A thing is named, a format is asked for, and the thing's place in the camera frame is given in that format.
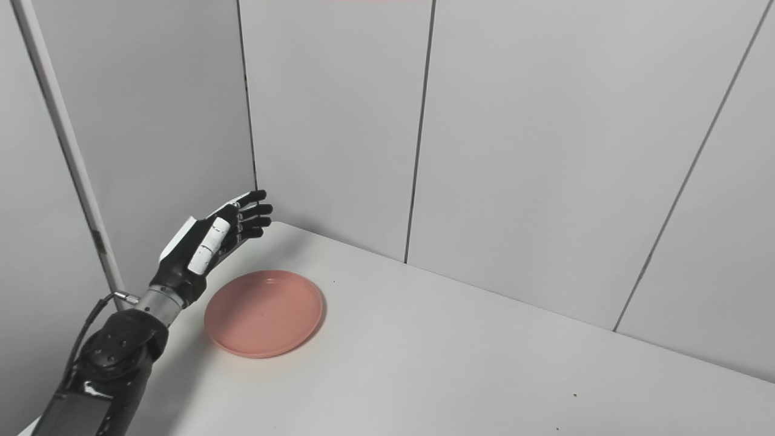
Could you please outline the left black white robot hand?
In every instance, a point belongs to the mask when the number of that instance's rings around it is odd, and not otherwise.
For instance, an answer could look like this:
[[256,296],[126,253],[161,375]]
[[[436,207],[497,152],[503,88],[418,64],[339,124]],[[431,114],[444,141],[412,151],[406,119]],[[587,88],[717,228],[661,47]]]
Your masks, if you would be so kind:
[[167,243],[150,289],[172,292],[186,308],[206,290],[207,275],[244,241],[263,236],[271,226],[273,206],[265,190],[249,191],[230,200],[208,217],[192,216]]

